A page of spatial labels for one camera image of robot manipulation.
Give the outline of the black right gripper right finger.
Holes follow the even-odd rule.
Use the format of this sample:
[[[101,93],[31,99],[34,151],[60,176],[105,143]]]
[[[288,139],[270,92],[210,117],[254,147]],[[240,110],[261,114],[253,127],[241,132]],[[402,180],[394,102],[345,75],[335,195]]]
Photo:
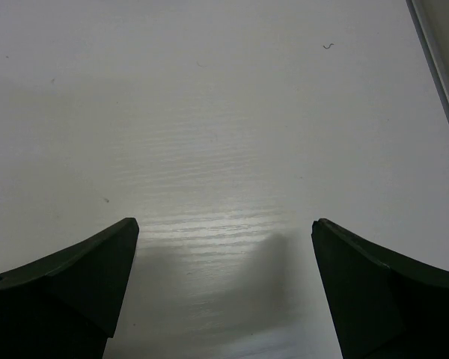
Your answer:
[[[449,271],[325,218],[311,238],[344,358],[449,358]]]

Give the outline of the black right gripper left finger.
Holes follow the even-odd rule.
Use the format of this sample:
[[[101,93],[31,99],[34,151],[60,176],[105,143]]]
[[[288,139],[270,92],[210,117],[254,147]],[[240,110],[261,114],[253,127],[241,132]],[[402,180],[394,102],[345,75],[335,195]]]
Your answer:
[[[0,358],[101,358],[114,336],[139,227],[89,239],[0,273]]]

